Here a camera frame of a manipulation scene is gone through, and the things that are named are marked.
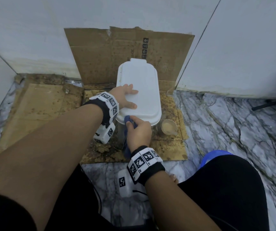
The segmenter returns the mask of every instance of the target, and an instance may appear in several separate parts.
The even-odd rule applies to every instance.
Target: container lid
[[[126,115],[134,115],[138,118],[149,121],[156,125],[161,118],[161,104],[157,71],[144,59],[131,58],[119,66],[117,86],[133,84],[134,89],[139,93],[126,95],[128,101],[134,102],[137,109],[123,108],[120,110],[117,121],[124,124]]]

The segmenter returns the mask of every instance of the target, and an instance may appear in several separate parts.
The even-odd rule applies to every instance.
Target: blue cloth
[[[127,126],[126,126],[126,123],[128,121],[133,124],[134,129],[136,129],[137,124],[130,118],[129,115],[124,117],[125,130],[124,130],[124,143],[123,143],[122,152],[123,152],[123,155],[125,156],[125,158],[130,159],[131,158],[131,151],[129,150],[129,148],[127,146]]]
[[[203,166],[205,166],[205,164],[208,163],[210,160],[212,160],[215,157],[220,156],[220,155],[233,155],[233,154],[229,153],[228,151],[223,151],[223,150],[210,151],[203,157],[199,169],[202,168]]]

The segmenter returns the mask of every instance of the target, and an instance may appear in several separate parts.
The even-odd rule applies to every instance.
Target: finger
[[[133,90],[133,85],[130,84],[128,87],[125,89],[125,94],[137,94],[138,90]]]
[[[132,132],[134,130],[134,126],[131,122],[127,122],[126,127],[128,132]]]
[[[131,119],[136,122],[137,125],[141,125],[142,123],[144,123],[144,120],[141,120],[140,118],[136,117],[136,116],[131,116]]]
[[[125,108],[129,108],[129,109],[136,109],[137,105],[135,103],[132,103],[130,101],[127,101],[125,104]]]

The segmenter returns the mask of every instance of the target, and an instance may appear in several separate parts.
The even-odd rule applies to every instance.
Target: gray marble tile
[[[81,83],[68,81],[77,86]],[[13,85],[0,107],[0,135],[14,101]],[[248,160],[259,172],[266,192],[271,231],[276,230],[276,106],[252,111],[265,101],[238,99],[213,94],[175,91],[174,100],[182,110],[188,160],[164,162],[169,174],[180,182],[199,168],[203,156],[212,150],[225,150]],[[102,200],[102,216],[117,226],[143,224],[151,217],[148,202],[121,198],[117,173],[126,163],[98,163],[82,166]]]

